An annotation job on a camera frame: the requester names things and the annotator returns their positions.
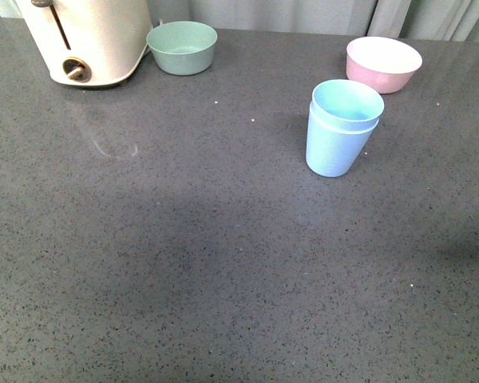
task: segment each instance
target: gray speckled countertop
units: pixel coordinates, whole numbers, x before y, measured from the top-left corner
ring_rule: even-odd
[[[410,41],[327,179],[351,39],[219,30],[204,73],[78,89],[0,20],[0,382],[479,382],[479,44]]]

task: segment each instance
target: stacked cups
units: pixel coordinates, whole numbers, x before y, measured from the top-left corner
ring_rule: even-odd
[[[325,177],[345,174],[379,122],[382,97],[351,80],[330,80],[315,87],[307,130],[307,164]]]

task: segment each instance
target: gray curtain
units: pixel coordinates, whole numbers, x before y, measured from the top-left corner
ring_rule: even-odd
[[[0,0],[2,17],[21,17],[15,1],[25,0]],[[154,25],[160,19],[195,20],[241,30],[479,41],[479,0],[148,0],[148,4]]]

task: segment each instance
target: bowl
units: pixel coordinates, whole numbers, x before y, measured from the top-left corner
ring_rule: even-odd
[[[401,90],[422,65],[417,50],[392,38],[357,38],[346,51],[347,77],[381,94]]]
[[[189,76],[212,63],[218,35],[200,22],[168,22],[147,35],[147,44],[158,66],[167,73]]]

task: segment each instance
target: blue cup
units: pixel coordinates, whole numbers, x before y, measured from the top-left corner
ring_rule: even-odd
[[[372,88],[352,80],[315,87],[307,130],[307,164],[325,177],[339,177],[354,163],[385,105]]]

